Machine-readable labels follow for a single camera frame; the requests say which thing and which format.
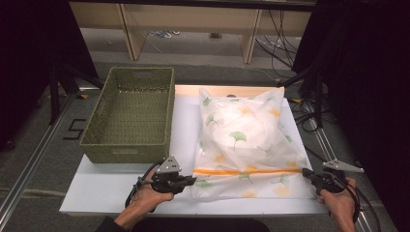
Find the ginkgo leaf print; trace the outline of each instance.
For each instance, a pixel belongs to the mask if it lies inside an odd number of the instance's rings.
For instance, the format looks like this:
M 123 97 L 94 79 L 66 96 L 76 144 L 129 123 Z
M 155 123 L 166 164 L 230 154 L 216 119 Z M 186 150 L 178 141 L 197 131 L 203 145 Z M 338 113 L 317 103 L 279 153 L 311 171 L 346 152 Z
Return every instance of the ginkgo leaf print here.
M 248 107 L 239 107 L 238 110 L 241 111 L 243 114 L 247 114 L 247 113 L 252 112 L 252 110 L 249 109 Z
M 280 116 L 280 111 L 278 111 L 277 109 L 270 109 L 268 110 L 268 113 L 273 114 L 275 116 Z
M 281 182 L 284 186 L 286 186 L 286 187 L 289 187 L 289 185 L 290 185 L 290 181 L 289 181 L 289 177 L 288 177 L 288 176 L 282 175 L 282 176 L 280 177 L 280 182 Z
M 292 137 L 290 137 L 290 135 L 287 134 L 285 137 L 286 137 L 288 142 L 292 142 Z
M 240 132 L 240 131 L 233 131 L 229 134 L 229 136 L 233 137 L 235 139 L 235 143 L 233 144 L 233 150 L 235 150 L 236 142 L 238 141 L 247 141 L 247 136 Z
M 281 176 L 280 184 L 274 189 L 274 193 L 281 196 L 287 196 L 291 193 L 290 181 L 288 176 Z
M 197 186 L 197 187 L 205 189 L 205 188 L 211 187 L 212 183 L 207 182 L 205 180 L 197 180 L 197 181 L 195 181 L 194 185 Z
M 271 179 L 271 184 L 277 184 L 281 181 L 281 176 L 276 176 Z
M 250 179 L 250 173 L 246 173 L 246 172 L 242 172 L 239 174 L 239 179 L 248 179 L 251 183 L 253 183 L 253 181 Z
M 246 191 L 243 191 L 243 192 L 241 193 L 241 196 L 244 197 L 244 198 L 256 198 L 256 197 L 257 197 L 257 194 L 256 194 L 255 191 L 246 190 Z
M 250 179 L 250 173 L 253 173 L 254 171 L 256 171 L 256 167 L 254 166 L 248 166 L 244 172 L 241 172 L 239 174 L 239 179 L 248 179 L 251 183 L 253 183 L 253 181 Z
M 224 163 L 224 162 L 225 162 L 225 160 L 226 160 L 226 158 L 225 158 L 225 156 L 224 156 L 224 155 L 218 155 L 218 156 L 215 156 L 215 162 L 218 162 L 218 163 Z
M 208 127 L 212 122 L 216 123 L 218 127 L 220 126 L 220 125 L 217 123 L 217 121 L 215 121 L 214 117 L 215 117 L 215 114 L 210 114 L 210 115 L 208 115 L 208 117 L 206 118 L 206 126 L 207 126 L 207 127 Z
M 204 101 L 202 101 L 202 104 L 203 104 L 204 106 L 207 106 L 211 101 L 212 101 L 212 100 L 211 100 L 209 97 L 207 97 Z
M 272 144 L 267 150 L 263 150 L 262 148 L 260 148 L 259 146 L 257 147 L 260 150 L 264 151 L 266 153 L 267 157 L 274 157 L 277 152 L 278 152 L 278 148 L 277 146 L 275 146 L 274 144 Z
M 298 167 L 298 163 L 297 163 L 295 160 L 293 160 L 293 161 L 287 161 L 287 162 L 286 162 L 286 165 L 287 165 L 288 167 L 291 167 L 291 168 L 297 168 L 297 167 Z

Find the plastic bag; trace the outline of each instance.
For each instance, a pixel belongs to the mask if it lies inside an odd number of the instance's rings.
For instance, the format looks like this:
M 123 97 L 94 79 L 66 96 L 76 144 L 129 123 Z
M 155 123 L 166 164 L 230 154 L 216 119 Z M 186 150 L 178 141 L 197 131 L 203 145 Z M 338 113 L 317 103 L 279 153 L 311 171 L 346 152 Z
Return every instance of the plastic bag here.
M 273 88 L 250 99 L 215 98 L 200 90 L 194 198 L 313 197 L 301 174 L 307 156 L 278 123 L 283 93 Z

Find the green wicker basket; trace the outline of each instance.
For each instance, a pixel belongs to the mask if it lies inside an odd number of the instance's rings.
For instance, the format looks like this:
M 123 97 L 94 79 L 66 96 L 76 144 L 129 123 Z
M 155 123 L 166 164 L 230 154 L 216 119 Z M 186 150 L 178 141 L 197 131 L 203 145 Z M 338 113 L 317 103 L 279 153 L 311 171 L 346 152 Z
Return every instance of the green wicker basket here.
M 112 68 L 80 147 L 94 163 L 152 163 L 169 156 L 172 68 Z

